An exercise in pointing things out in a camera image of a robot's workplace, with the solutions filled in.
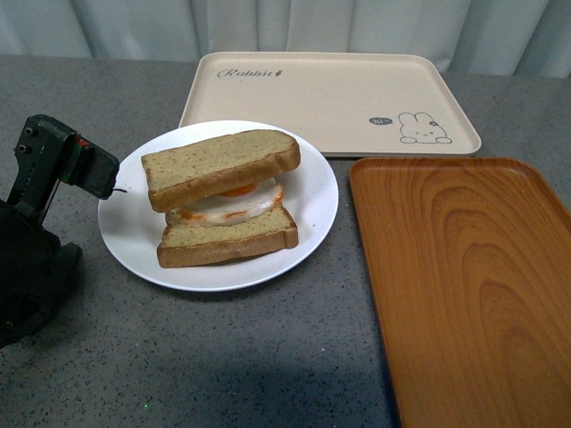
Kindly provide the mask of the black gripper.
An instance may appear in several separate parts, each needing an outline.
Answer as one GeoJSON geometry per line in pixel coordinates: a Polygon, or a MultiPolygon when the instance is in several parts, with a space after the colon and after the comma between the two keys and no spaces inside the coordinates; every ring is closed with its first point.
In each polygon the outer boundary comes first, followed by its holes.
{"type": "Polygon", "coordinates": [[[82,251],[43,227],[60,183],[105,200],[117,158],[53,117],[26,119],[14,148],[18,174],[1,203],[1,345],[50,321],[77,281],[82,251]]]}

